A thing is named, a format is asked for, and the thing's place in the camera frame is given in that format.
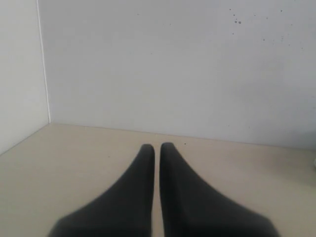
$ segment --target black rubber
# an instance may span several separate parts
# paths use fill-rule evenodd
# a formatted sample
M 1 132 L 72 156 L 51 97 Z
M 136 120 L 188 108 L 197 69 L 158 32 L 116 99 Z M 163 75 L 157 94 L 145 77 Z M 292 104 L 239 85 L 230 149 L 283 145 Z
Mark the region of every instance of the black rubber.
M 143 145 L 126 172 L 87 206 L 60 219 L 49 237 L 150 237 L 155 151 Z
M 277 237 L 266 217 L 202 180 L 172 143 L 160 152 L 160 199 L 166 237 Z

